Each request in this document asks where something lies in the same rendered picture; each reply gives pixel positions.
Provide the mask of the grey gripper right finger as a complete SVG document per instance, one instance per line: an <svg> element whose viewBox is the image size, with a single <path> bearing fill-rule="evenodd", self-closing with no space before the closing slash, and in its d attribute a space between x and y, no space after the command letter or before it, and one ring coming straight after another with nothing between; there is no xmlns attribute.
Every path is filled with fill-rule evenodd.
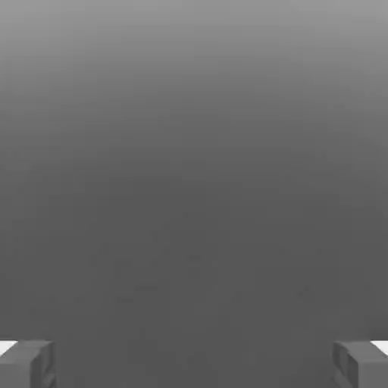
<svg viewBox="0 0 388 388"><path fill-rule="evenodd" d="M331 355L336 388L388 388L388 340L336 341Z"/></svg>

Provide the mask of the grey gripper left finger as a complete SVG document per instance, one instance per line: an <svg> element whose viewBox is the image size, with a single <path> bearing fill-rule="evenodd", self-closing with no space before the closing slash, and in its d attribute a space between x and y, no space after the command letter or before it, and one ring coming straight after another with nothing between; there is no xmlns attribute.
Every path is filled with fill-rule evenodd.
<svg viewBox="0 0 388 388"><path fill-rule="evenodd" d="M55 343L0 340L0 388L57 388Z"/></svg>

